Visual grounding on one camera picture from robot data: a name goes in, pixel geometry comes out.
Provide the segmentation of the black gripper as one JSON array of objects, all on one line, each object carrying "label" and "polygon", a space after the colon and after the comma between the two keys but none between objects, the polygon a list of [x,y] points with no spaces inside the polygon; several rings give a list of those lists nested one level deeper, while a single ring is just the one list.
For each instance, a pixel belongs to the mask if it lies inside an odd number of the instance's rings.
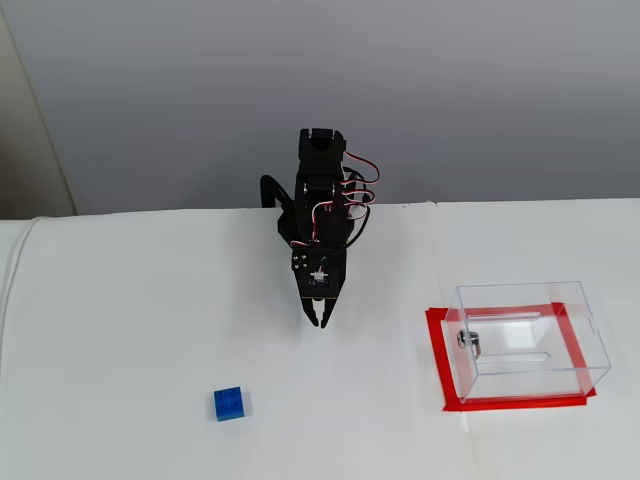
[{"label": "black gripper", "polygon": [[[337,200],[322,201],[315,204],[309,215],[309,228],[301,233],[301,239],[294,241],[295,247],[328,246],[337,248],[346,243],[349,217],[347,207]],[[336,306],[336,298],[326,298],[322,320],[316,315],[313,298],[302,297],[301,305],[304,314],[314,327],[324,329]]]}]

